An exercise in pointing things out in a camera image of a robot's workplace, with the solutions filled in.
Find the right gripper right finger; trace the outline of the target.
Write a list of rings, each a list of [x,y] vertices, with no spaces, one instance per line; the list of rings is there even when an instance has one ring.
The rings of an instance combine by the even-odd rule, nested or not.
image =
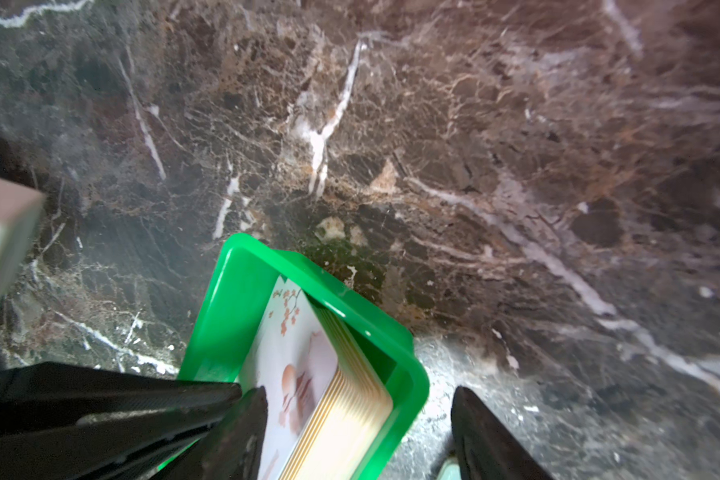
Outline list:
[[[465,386],[456,388],[452,435],[462,479],[552,480],[552,476]]]

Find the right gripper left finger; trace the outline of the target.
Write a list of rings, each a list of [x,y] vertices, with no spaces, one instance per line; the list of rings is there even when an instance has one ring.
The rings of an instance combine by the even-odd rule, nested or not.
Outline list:
[[[153,479],[256,479],[266,430],[264,387],[245,393],[204,438],[176,457]]]

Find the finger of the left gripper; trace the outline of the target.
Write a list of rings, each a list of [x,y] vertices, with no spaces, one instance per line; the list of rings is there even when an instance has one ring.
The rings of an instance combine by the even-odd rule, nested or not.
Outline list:
[[[205,436],[222,409],[179,409],[0,438],[0,479],[135,479]]]
[[[189,409],[241,396],[234,383],[155,379],[44,362],[0,371],[0,437],[73,425],[94,413]]]

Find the green plastic card tray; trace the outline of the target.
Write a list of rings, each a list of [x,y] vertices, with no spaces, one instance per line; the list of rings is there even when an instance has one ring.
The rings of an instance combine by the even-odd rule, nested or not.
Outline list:
[[[293,280],[343,319],[391,395],[392,412],[354,475],[357,479],[376,479],[423,409],[429,378],[416,358],[408,329],[306,256],[271,249],[245,233],[229,237],[177,377],[185,381],[233,381],[279,276]]]

